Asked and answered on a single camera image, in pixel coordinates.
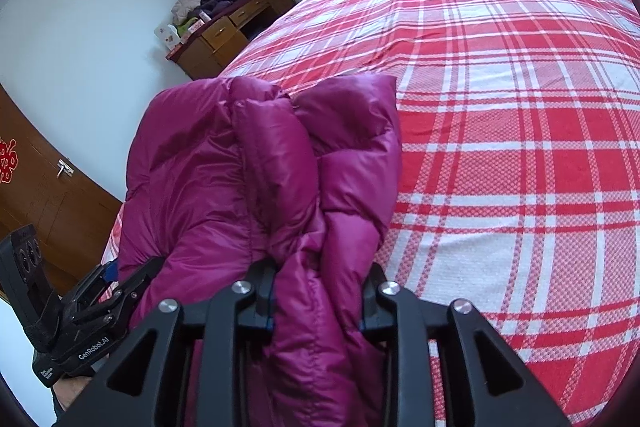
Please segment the person left hand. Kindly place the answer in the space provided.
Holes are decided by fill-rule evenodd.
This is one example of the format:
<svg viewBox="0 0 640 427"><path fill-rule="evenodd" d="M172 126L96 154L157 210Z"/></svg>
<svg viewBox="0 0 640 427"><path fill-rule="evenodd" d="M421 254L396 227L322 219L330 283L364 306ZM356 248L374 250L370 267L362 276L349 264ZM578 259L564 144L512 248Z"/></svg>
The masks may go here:
<svg viewBox="0 0 640 427"><path fill-rule="evenodd" d="M91 377L62 378L52 386L58 405L65 412L92 381Z"/></svg>

